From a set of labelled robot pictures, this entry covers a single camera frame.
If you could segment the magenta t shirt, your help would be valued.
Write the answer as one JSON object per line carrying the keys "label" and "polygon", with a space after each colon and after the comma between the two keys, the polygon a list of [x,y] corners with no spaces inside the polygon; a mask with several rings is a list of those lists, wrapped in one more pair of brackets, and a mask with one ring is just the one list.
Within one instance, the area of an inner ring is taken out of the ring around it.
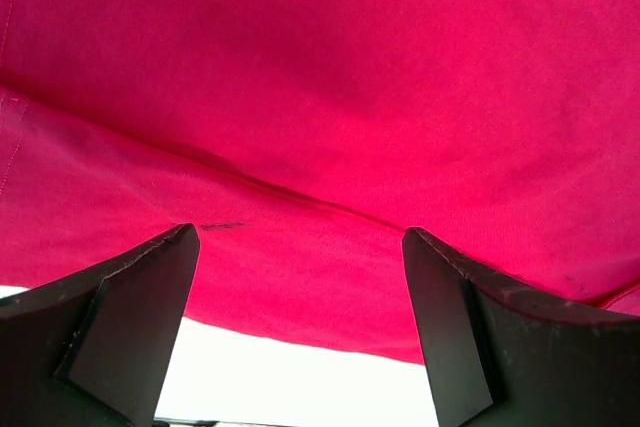
{"label": "magenta t shirt", "polygon": [[639,0],[1,0],[1,281],[197,227],[187,315],[421,359],[421,227],[639,311]]}

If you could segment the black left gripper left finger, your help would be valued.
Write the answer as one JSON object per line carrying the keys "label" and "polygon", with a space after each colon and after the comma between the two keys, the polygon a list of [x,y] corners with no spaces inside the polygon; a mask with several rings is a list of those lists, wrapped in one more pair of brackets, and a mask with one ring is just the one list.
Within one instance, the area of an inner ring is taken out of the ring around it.
{"label": "black left gripper left finger", "polygon": [[199,251],[178,225],[3,298],[2,425],[152,425]]}

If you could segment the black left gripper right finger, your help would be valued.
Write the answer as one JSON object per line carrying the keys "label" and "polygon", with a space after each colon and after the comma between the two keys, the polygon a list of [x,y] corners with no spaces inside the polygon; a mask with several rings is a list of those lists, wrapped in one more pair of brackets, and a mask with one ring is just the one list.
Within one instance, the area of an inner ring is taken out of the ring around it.
{"label": "black left gripper right finger", "polygon": [[407,285],[442,426],[635,426],[639,320],[541,291],[420,228]]}

